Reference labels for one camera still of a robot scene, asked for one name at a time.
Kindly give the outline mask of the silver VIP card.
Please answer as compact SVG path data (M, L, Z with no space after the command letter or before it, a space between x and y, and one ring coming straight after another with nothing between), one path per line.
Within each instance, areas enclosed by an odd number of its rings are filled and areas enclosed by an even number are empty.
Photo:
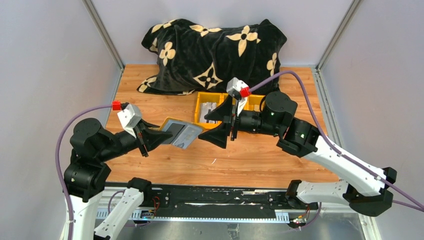
M202 132L202 127L187 125L177 134L171 145L185 150Z

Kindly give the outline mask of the yellow leather card holder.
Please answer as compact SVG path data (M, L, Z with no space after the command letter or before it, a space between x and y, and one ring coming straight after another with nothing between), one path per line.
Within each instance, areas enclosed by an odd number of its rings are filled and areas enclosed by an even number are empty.
M168 117L159 128L160 131L172 134L163 145L172 145L180 149L187 149L194 140L204 131L198 124Z

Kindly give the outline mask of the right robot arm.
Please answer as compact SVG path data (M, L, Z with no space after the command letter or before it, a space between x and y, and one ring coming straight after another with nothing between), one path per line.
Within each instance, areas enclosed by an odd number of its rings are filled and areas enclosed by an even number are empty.
M331 203L350 207L355 212L377 217L391 208L397 171L391 167L378 168L342 151L311 123L296 118L297 103L283 92L273 91L261 100L258 111L237 112L228 96L216 109L206 115L219 125L199 135L199 139L220 148L238 132L274 136L283 152L315 162L338 176L336 182L292 180L285 192L284 202L294 208L308 204Z

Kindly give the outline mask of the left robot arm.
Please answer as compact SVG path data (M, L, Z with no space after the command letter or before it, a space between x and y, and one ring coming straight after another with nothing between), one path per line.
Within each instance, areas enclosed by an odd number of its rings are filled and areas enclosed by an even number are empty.
M99 203L111 173L106 162L135 149L140 149L142 156L147 157L150 151L172 137L169 132L151 127L141 120L135 126L135 135L126 131L113 134L96 118L83 119L74 126L70 138L70 164L64 172L67 215L70 217L66 227L68 239L114 240L137 207L152 207L156 212L162 205L150 181L133 177L115 208L95 226Z

